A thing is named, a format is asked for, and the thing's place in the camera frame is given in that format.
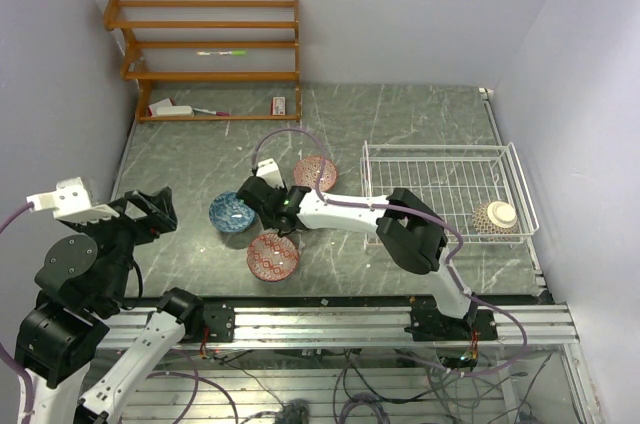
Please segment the pink floral patterned bowl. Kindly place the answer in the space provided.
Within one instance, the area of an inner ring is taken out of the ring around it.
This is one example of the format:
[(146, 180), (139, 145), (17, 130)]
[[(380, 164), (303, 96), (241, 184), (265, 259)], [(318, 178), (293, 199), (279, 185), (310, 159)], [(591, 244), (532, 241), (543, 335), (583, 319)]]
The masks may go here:
[(308, 156), (296, 164), (293, 172), (295, 184), (314, 188), (321, 164), (324, 164), (324, 171), (320, 180), (320, 190), (322, 192), (331, 190), (336, 184), (338, 171), (330, 159), (322, 159), (321, 155)]

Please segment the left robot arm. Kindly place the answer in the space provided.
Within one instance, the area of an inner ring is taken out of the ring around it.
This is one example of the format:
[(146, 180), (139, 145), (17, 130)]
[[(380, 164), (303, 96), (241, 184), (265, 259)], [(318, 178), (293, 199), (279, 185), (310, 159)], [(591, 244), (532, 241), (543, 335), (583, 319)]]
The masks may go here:
[(15, 352), (2, 361), (20, 383), (20, 423), (116, 423), (131, 395), (175, 345), (200, 337), (204, 303), (186, 290), (165, 292), (114, 367), (88, 391), (81, 385), (109, 318), (125, 310), (136, 247), (176, 230), (172, 190), (138, 190), (98, 203), (80, 178), (34, 194), (17, 211), (50, 211), (73, 230), (45, 256), (34, 281), (40, 292), (19, 327)]

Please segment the brown lattice patterned bowl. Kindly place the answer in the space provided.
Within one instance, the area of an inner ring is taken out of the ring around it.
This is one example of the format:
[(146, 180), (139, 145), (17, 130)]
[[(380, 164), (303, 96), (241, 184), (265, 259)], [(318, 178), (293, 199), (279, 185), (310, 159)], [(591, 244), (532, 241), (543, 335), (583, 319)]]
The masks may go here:
[(473, 213), (472, 224), (480, 238), (487, 242), (507, 242), (518, 231), (515, 208), (500, 200), (480, 205)]

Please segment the blue patterned bowl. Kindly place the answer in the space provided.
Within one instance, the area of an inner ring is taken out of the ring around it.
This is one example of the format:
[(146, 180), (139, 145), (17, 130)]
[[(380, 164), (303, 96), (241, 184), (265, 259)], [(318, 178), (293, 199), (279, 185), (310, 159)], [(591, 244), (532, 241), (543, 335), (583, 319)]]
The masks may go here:
[(227, 191), (215, 197), (208, 214), (211, 224), (222, 233), (243, 232), (256, 219), (255, 211), (240, 200), (235, 191)]

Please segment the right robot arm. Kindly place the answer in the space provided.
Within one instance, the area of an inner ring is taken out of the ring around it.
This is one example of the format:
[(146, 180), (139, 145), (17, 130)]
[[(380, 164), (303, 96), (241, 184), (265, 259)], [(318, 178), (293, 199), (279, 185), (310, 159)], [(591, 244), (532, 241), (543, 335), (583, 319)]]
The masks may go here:
[(416, 340), (493, 339), (494, 313), (454, 267), (462, 235), (406, 188), (388, 195), (333, 195), (308, 186), (275, 186), (259, 176), (241, 185), (237, 197), (268, 229), (288, 235), (331, 229), (374, 236), (401, 269), (423, 276), (435, 301), (427, 324), (412, 320)]

